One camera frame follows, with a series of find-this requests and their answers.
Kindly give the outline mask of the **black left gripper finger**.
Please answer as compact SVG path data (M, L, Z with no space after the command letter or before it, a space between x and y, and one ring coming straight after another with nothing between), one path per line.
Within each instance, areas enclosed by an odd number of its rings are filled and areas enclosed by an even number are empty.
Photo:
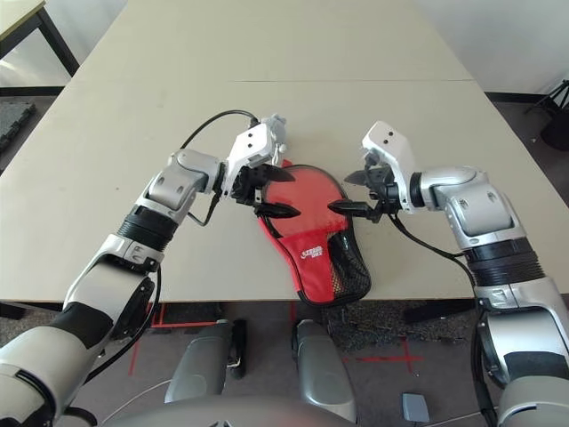
M291 173L274 165L261 165L260 176L263 181L295 181Z
M260 203L254 207L258 217L286 219L297 215L297 209L282 203Z

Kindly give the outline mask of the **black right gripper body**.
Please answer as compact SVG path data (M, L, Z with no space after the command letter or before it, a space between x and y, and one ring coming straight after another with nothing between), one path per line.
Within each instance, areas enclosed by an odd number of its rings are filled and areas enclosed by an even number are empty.
M400 210L399 190L391 168L386 164L367 165L364 171L370 199L376 201L366 218L371 222L379 222L384 214L397 214Z

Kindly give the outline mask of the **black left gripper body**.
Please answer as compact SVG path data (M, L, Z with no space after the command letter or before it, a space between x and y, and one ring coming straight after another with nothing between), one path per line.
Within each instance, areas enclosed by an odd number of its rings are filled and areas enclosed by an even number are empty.
M238 204L252 206L256 214L266 214L268 207L262 201L261 190L268 182L269 165L243 166L233 183L230 197Z

